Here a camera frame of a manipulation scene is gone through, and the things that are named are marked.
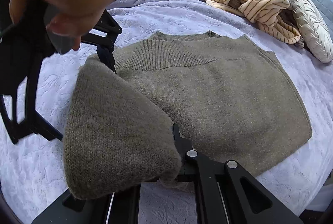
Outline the olive knitted sweater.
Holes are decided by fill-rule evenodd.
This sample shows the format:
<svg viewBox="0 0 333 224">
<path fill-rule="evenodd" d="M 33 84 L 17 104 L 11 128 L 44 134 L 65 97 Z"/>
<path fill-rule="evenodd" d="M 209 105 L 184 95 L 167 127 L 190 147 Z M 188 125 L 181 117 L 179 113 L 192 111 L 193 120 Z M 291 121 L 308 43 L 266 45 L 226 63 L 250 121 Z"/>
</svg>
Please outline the olive knitted sweater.
<svg viewBox="0 0 333 224">
<path fill-rule="evenodd" d="M 80 68 L 65 129 L 64 170 L 74 197 L 96 199 L 153 178 L 175 181 L 173 125 L 218 162 L 252 175 L 312 136 L 294 84 L 273 52 L 212 31 L 150 38 L 115 51 L 115 70 L 92 55 Z"/>
</svg>

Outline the lavender embossed bedspread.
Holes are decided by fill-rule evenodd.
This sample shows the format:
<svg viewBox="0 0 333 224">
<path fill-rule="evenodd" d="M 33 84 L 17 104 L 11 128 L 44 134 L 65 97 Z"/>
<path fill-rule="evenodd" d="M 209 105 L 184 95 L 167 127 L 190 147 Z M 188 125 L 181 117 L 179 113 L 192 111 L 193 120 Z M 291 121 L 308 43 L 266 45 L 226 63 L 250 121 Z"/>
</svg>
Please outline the lavender embossed bedspread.
<svg viewBox="0 0 333 224">
<path fill-rule="evenodd" d="M 307 50 L 287 45 L 204 0 L 117 0 L 108 9 L 122 27 L 117 47 L 156 31 L 171 35 L 213 31 L 230 38 L 246 35 L 261 49 L 275 53 L 304 102 L 312 137 L 258 180 L 301 214 L 332 170 L 332 64 L 321 63 Z M 31 223 L 66 188 L 59 141 L 33 134 L 13 144 L 1 128 L 1 190 L 18 219 Z"/>
</svg>

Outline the cream patterned cushion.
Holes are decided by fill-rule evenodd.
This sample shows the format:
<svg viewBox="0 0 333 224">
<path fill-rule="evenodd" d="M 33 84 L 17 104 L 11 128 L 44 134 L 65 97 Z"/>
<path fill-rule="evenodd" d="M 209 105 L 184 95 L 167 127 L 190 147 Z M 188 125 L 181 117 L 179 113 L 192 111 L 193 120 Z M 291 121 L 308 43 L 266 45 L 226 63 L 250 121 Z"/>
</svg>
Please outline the cream patterned cushion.
<svg viewBox="0 0 333 224">
<path fill-rule="evenodd" d="M 312 0 L 294 0 L 293 16 L 304 42 L 322 63 L 332 61 L 332 39 L 319 10 Z"/>
</svg>

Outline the cream striped garment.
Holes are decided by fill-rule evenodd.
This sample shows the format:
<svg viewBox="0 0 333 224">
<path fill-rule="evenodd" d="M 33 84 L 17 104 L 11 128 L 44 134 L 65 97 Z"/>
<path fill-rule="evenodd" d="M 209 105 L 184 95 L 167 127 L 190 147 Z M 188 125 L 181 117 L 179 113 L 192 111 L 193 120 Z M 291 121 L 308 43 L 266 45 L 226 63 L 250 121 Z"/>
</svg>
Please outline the cream striped garment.
<svg viewBox="0 0 333 224">
<path fill-rule="evenodd" d="M 303 38 L 292 17 L 294 0 L 238 0 L 240 6 L 234 9 L 227 0 L 205 0 L 206 4 L 247 19 L 257 24 L 259 30 L 287 43 L 303 44 Z"/>
</svg>

